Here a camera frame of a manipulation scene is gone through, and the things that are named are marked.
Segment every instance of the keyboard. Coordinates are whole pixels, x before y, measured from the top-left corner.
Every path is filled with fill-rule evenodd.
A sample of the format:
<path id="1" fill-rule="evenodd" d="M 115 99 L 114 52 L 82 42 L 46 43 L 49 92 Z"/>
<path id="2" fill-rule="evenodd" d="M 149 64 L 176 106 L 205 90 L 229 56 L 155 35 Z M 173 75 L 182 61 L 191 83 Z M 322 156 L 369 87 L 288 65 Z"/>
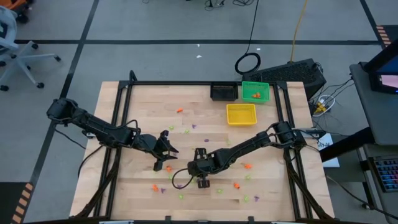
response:
<path id="1" fill-rule="evenodd" d="M 313 60 L 302 60 L 294 63 L 267 68 L 244 75 L 244 81 L 252 82 L 303 82 L 304 84 L 313 83 L 317 80 L 315 76 L 316 68 L 313 68 Z"/>
<path id="2" fill-rule="evenodd" d="M 372 165 L 384 192 L 398 192 L 398 157 L 372 157 Z"/>

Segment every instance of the green object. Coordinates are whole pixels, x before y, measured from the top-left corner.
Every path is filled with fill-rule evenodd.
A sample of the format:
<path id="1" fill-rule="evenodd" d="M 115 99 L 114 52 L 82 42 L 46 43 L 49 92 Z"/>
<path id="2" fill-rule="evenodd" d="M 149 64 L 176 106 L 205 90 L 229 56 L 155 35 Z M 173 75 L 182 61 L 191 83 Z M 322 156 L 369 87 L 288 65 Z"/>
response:
<path id="1" fill-rule="evenodd" d="M 253 95 L 260 93 L 260 98 Z M 265 103 L 269 101 L 269 84 L 259 82 L 242 82 L 242 100 L 250 103 Z"/>

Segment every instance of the yellow bin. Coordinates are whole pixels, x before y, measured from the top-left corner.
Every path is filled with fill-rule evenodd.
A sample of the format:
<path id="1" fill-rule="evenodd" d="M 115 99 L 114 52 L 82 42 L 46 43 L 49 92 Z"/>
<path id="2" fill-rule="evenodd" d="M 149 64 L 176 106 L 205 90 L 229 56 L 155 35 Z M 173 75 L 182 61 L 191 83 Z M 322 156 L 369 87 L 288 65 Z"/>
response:
<path id="1" fill-rule="evenodd" d="M 226 116 L 231 126 L 249 126 L 257 124 L 256 106 L 254 104 L 226 105 Z"/>

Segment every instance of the white paper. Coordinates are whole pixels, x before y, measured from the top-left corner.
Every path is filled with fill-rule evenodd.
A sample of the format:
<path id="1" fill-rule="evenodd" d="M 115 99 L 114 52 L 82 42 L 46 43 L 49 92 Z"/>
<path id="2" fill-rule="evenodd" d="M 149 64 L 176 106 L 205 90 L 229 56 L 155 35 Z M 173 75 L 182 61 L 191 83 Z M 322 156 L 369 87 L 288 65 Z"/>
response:
<path id="1" fill-rule="evenodd" d="M 331 139 L 331 135 L 329 133 L 326 133 L 322 138 L 319 139 L 319 142 L 318 142 L 319 151 L 322 151 L 322 149 L 324 149 L 332 144 L 333 144 L 333 140 Z M 329 161 L 323 162 L 323 167 L 340 167 L 340 164 L 338 163 L 338 159 L 336 157 Z"/>

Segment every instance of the wooden tabletop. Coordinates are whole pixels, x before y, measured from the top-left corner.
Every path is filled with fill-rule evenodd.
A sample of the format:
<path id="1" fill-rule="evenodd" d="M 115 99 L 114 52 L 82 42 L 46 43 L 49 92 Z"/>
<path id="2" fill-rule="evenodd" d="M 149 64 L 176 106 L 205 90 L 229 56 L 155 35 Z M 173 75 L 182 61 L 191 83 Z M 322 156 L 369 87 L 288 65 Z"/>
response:
<path id="1" fill-rule="evenodd" d="M 111 121 L 117 86 L 118 82 L 103 82 L 99 93 L 95 116 L 107 122 Z M 303 84 L 292 82 L 288 83 L 288 87 L 296 127 L 312 127 Z M 245 221 L 248 216 L 253 216 L 256 221 L 294 220 L 281 149 L 265 147 L 239 158 L 228 170 L 210 175 L 211 187 L 208 189 L 198 189 L 196 184 L 190 184 L 186 189 L 177 190 L 172 187 L 169 179 L 171 174 L 186 168 L 187 162 L 193 160 L 194 148 L 205 147 L 211 152 L 229 147 L 228 141 L 233 146 L 277 122 L 272 90 L 270 94 L 270 101 L 263 105 L 256 104 L 257 124 L 228 126 L 228 102 L 212 101 L 210 86 L 133 86 L 127 120 L 138 120 L 142 133 L 157 138 L 160 132 L 174 126 L 174 130 L 170 131 L 170 143 L 180 153 L 177 160 L 166 161 L 163 170 L 154 172 L 153 156 L 134 149 L 122 149 L 111 218 L 164 220 L 165 216 L 170 215 L 172 220 Z M 284 117 L 287 118 L 282 91 L 280 98 Z M 230 103 L 242 103 L 241 96 Z M 176 113 L 178 108 L 183 108 L 183 112 Z M 309 145 L 317 147 L 314 140 L 306 140 Z M 97 140 L 89 140 L 85 156 L 98 146 Z M 104 152 L 104 149 L 99 151 L 83 166 L 70 215 L 76 215 L 98 188 Z M 301 155 L 309 191 L 323 209 L 334 216 L 319 153 L 303 148 Z M 251 164 L 252 169 L 245 169 L 244 164 Z M 171 173 L 165 170 L 166 166 L 172 167 Z M 176 176 L 176 182 L 186 184 L 189 177 L 187 172 L 181 172 Z M 234 188 L 233 183 L 238 183 L 241 188 Z M 159 189 L 166 189 L 165 192 L 154 192 L 154 184 Z M 297 194 L 300 213 L 304 217 L 302 194 L 299 190 Z M 104 214 L 107 197 L 108 191 L 104 193 L 101 214 Z M 254 197 L 259 197 L 259 200 L 256 202 Z"/>

